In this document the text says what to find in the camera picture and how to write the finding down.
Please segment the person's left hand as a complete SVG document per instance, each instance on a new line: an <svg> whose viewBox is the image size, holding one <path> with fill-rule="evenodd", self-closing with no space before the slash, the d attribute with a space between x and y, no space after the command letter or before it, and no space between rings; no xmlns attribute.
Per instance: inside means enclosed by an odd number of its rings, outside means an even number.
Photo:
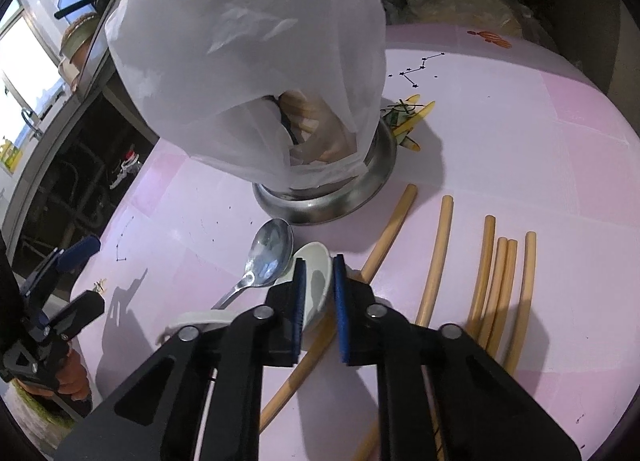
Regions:
<svg viewBox="0 0 640 461"><path fill-rule="evenodd" d="M58 394L68 396L71 400L83 401L91 395L87 370L81 362L78 351L70 348L64 361L56 372Z"/></svg>

